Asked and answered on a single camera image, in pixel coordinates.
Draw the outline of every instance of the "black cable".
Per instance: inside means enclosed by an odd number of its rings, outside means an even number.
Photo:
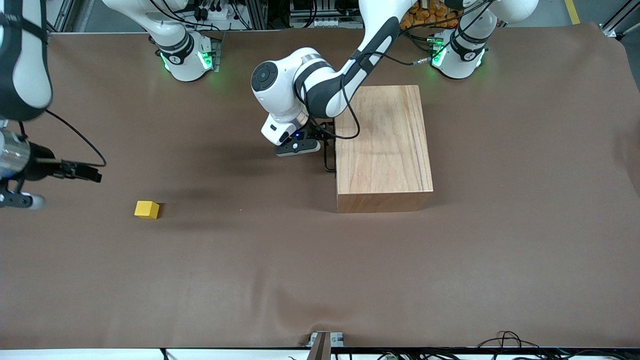
[[[430,354],[426,354],[428,356],[434,356],[434,357],[437,357],[439,359],[442,359],[442,357],[446,357],[446,358],[448,358],[446,360],[450,360],[450,359],[452,359],[452,360],[460,360],[460,358],[458,356],[456,356],[456,355],[454,355],[454,354],[452,354],[452,353],[450,353],[448,351],[437,350],[437,349],[433,349],[433,348],[429,349],[429,351],[431,353]]]
[[[24,123],[22,121],[18,121],[18,124],[20,125],[20,136],[22,137],[22,141],[27,140],[29,137],[27,136],[27,133],[24,132]]]
[[[411,42],[413,42],[413,44],[414,44],[418,49],[420,49],[420,50],[424,51],[425,53],[433,53],[433,49],[427,49],[426,47],[422,47],[420,44],[418,44],[418,40],[420,40],[420,39],[416,39],[416,38],[414,38],[414,36],[413,36],[413,35],[411,35],[411,34],[409,34],[409,33],[407,33],[406,35],[409,37],[409,39],[411,40]]]
[[[531,343],[531,342],[529,342],[529,341],[525,341],[525,340],[521,340],[520,338],[513,338],[513,337],[510,337],[510,338],[506,338],[506,337],[501,337],[501,338],[491,338],[491,339],[489,339],[489,340],[484,340],[484,341],[483,341],[483,342],[481,342],[480,344],[476,345],[476,347],[483,347],[483,346],[485,346],[487,343],[490,343],[491,341],[496,341],[496,340],[498,340],[498,341],[502,341],[502,342],[499,342],[499,344],[500,344],[501,346],[504,346],[504,340],[516,340],[516,341],[517,341],[517,342],[519,342],[519,344],[520,344],[520,346],[519,346],[519,347],[522,347],[522,344],[523,344],[523,343],[524,343],[524,344],[527,344],[527,345],[530,345],[530,346],[533,346],[533,347],[540,347],[540,346],[538,346],[537,344]]]
[[[171,19],[171,20],[175,20],[175,21],[178,21],[178,22],[182,22],[182,23],[185,23],[185,24],[192,25],[192,26],[200,26],[200,24],[196,24],[196,23],[193,23],[193,22],[191,22],[191,21],[187,21],[187,20],[184,20],[184,19],[181,19],[180,17],[178,17],[178,15],[177,15],[175,12],[173,12],[173,10],[171,10],[171,7],[166,3],[166,0],[161,0],[161,1],[162,1],[162,2],[163,2],[163,4],[166,6],[166,8],[167,8],[167,9],[169,9],[169,12],[170,12],[171,14],[173,14],[173,16],[171,16],[171,15],[167,14],[167,13],[166,13],[166,12],[165,12],[161,7],[160,7],[160,6],[158,6],[158,4],[156,4],[156,1],[155,1],[155,0],[149,0],[149,1],[151,2],[151,4],[152,4],[156,9],[158,9],[158,11],[159,11],[159,12],[161,12],[164,16],[168,17],[168,18],[169,18],[169,19]],[[217,26],[215,26],[215,25],[213,25],[213,24],[206,24],[206,26],[210,26],[212,30],[213,30],[213,29],[216,29],[216,30],[218,30],[218,31],[221,31],[219,27],[217,27]]]
[[[314,21],[316,20],[316,16],[318,14],[318,2],[317,0],[309,0],[309,20],[307,21],[307,24],[303,26],[303,28],[308,28],[309,26],[311,26],[311,24],[314,23]]]
[[[93,144],[91,143],[91,141],[89,141],[89,139],[87,139],[86,137],[84,137],[84,135],[82,135],[82,133],[80,133],[80,131],[78,131],[76,128],[73,127],[73,125],[69,124],[65,119],[57,116],[53,111],[46,109],[45,110],[49,115],[53,116],[54,118],[60,120],[64,125],[66,125],[69,129],[73,130],[74,133],[76,133],[77,136],[80,136],[80,138],[82,140],[84,140],[84,142],[86,142],[87,145],[89,145],[93,151],[95,151],[95,153],[100,157],[100,160],[102,160],[102,164],[92,164],[92,163],[81,163],[81,162],[76,162],[79,165],[85,165],[88,167],[105,167],[107,166],[107,160],[104,158],[104,156],[102,155],[102,153],[98,150],[98,148],[96,148],[95,146],[93,146]]]
[[[367,53],[360,54],[360,56],[356,59],[356,63],[359,63],[360,61],[362,61],[362,58],[364,56],[367,56],[367,55],[380,55],[383,58],[387,58],[387,59],[389,59],[391,61],[394,61],[394,62],[396,62],[396,63],[398,63],[400,65],[404,65],[404,66],[414,66],[415,65],[415,63],[406,63],[406,62],[404,62],[402,60],[398,60],[398,59],[396,59],[394,57],[391,57],[391,56],[389,56],[389,55],[387,55],[385,53],[381,53],[379,51],[369,51]]]
[[[229,4],[234,9],[234,12],[236,13],[236,15],[238,15],[238,19],[240,20],[242,25],[244,25],[244,27],[247,30],[253,30],[251,27],[249,27],[249,24],[247,24],[246,21],[244,21],[244,19],[242,17],[242,13],[238,10],[239,8],[238,8],[238,4],[237,4],[236,0],[229,0]]]
[[[282,24],[284,25],[285,28],[290,28],[291,25],[289,24],[289,21],[287,19],[284,18],[283,15],[283,5],[287,2],[287,0],[280,0],[280,6],[278,6],[278,16],[280,18],[280,21],[282,21]]]
[[[448,28],[447,26],[434,25],[434,26],[430,26],[429,29],[451,29],[451,28]],[[410,38],[414,38],[416,40],[422,40],[422,41],[427,41],[429,39],[428,37],[419,37],[418,35],[411,34],[408,31],[406,33],[401,34],[401,35],[404,35],[404,36],[410,37]]]
[[[342,139],[342,140],[352,140],[357,138],[360,135],[360,121],[358,120],[358,117],[356,116],[355,111],[353,110],[353,107],[351,107],[351,101],[349,100],[349,97],[347,96],[347,91],[344,88],[344,78],[345,75],[341,75],[340,76],[340,88],[342,90],[342,95],[344,96],[344,99],[347,102],[347,107],[349,108],[349,111],[351,112],[351,116],[353,116],[353,121],[356,123],[356,128],[357,131],[355,133],[355,135],[352,136],[341,136],[335,133],[332,133],[331,131],[325,129],[324,127],[320,126],[317,122],[316,122],[316,118],[311,115],[311,111],[309,110],[309,102],[308,102],[308,96],[307,96],[307,86],[306,84],[302,83],[302,89],[305,92],[305,100],[304,100],[304,104],[305,104],[305,108],[307,109],[307,114],[309,116],[309,121],[311,121],[311,124],[317,129],[320,130],[320,132],[328,135],[331,138],[334,139]]]
[[[516,333],[515,333],[515,332],[513,332],[513,331],[508,331],[508,330],[507,330],[507,331],[503,331],[503,332],[502,332],[502,337],[504,338],[507,334],[511,334],[511,335],[513,335],[513,336],[516,338],[517,342],[518,342],[518,346],[519,346],[519,347],[522,347],[522,343],[523,343],[523,341],[520,339],[520,337],[518,336],[518,334],[516,334]]]

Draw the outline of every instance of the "yellow floor line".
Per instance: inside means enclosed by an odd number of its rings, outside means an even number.
[[[573,25],[580,24],[580,18],[578,17],[578,12],[575,11],[575,5],[573,4],[573,0],[564,0],[564,3],[566,5],[566,11],[569,12],[571,23]]]

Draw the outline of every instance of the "metal bracket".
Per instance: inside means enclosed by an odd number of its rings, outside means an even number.
[[[211,52],[213,53],[213,72],[219,72],[220,60],[222,59],[222,40],[211,39]]]
[[[309,345],[312,346],[307,360],[331,360],[331,348],[344,347],[344,335],[341,332],[314,332]]]
[[[600,29],[606,37],[616,37],[616,28],[640,5],[640,0],[628,0],[627,3],[616,12],[611,19],[600,25]]]
[[[309,344],[307,345],[308,347],[312,347],[313,344],[316,342],[317,337],[320,334],[328,334],[329,335],[329,340],[331,341],[331,347],[344,347],[344,335],[341,332],[326,332],[326,331],[319,331],[319,332],[314,332],[313,334],[311,334],[311,338],[309,339]]]

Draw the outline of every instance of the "wooden block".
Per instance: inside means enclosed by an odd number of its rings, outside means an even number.
[[[138,201],[136,204],[136,215],[139,218],[155,220],[158,218],[160,205],[153,201]]]
[[[336,141],[338,212],[422,209],[433,182],[418,86],[363,86],[351,105],[362,129]],[[349,110],[335,123],[339,135],[356,132]]]

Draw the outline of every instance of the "floor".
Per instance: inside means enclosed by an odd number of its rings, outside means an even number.
[[[575,5],[580,22],[601,24],[613,16],[627,0],[539,0],[536,11],[528,19],[509,26],[569,26],[572,19],[568,6]],[[47,4],[60,0],[47,0]],[[640,22],[640,11],[632,14],[621,24],[627,29]],[[144,30],[124,15],[109,9],[102,0],[84,0],[72,31],[87,33],[143,32]],[[627,35],[622,41],[629,57],[636,83],[640,86],[640,31]]]

